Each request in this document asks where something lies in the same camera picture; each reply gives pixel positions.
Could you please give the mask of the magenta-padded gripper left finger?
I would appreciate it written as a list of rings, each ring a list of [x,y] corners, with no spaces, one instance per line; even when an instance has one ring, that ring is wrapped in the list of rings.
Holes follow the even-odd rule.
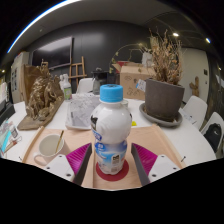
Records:
[[[80,186],[91,154],[92,144],[87,143],[68,155],[57,155],[45,166],[45,170]]]

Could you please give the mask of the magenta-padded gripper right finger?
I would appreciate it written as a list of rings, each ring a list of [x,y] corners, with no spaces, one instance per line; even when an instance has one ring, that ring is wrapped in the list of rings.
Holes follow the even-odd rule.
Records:
[[[131,153],[143,186],[180,170],[166,155],[156,155],[136,143],[131,144]]]

